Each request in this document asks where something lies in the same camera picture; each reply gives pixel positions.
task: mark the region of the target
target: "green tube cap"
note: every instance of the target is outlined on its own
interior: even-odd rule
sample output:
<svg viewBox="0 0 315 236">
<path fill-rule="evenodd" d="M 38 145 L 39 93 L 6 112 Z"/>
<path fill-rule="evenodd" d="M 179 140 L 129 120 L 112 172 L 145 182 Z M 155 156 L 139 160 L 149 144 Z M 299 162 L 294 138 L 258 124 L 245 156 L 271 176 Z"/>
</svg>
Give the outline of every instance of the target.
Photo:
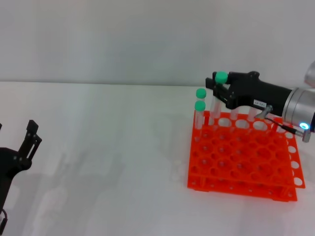
<svg viewBox="0 0 315 236">
<path fill-rule="evenodd" d="M 219 71 L 219 72 L 216 73 L 216 78 L 215 78 L 215 80 L 216 80 L 216 82 L 217 82 L 218 84 L 225 84 L 226 81 L 227 81 L 227 76 L 228 76 L 228 74 L 227 74 L 226 72 L 224 72 L 224 71 Z"/>
<path fill-rule="evenodd" d="M 196 101 L 195 110 L 198 112 L 203 112 L 206 109 L 206 103 L 204 101 Z"/>
<path fill-rule="evenodd" d="M 203 99 L 206 97 L 206 95 L 207 95 L 207 92 L 204 88 L 197 89 L 197 91 L 196 91 L 196 97 L 197 98 Z"/>
</svg>

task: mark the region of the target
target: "white table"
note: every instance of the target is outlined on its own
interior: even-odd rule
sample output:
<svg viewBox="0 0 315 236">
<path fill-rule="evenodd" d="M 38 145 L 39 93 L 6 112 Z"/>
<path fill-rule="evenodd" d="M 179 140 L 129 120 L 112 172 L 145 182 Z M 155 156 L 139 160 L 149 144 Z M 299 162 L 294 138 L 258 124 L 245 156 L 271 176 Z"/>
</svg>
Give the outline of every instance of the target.
<svg viewBox="0 0 315 236">
<path fill-rule="evenodd" d="M 43 139 L 4 236 L 313 236 L 314 138 L 298 202 L 186 188 L 195 90 L 0 83 L 0 145 L 18 149 L 29 119 Z"/>
</svg>

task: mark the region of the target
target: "label sticker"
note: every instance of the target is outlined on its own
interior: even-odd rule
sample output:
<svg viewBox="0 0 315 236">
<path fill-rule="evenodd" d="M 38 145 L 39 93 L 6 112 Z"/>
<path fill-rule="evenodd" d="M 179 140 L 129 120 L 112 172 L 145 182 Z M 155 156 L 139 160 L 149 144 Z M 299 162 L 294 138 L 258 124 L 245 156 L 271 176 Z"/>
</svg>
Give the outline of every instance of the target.
<svg viewBox="0 0 315 236">
<path fill-rule="evenodd" d="M 267 103 L 262 102 L 262 101 L 258 101 L 258 100 L 254 100 L 254 105 L 259 106 L 259 107 L 263 107 L 263 108 L 267 107 Z"/>
</svg>

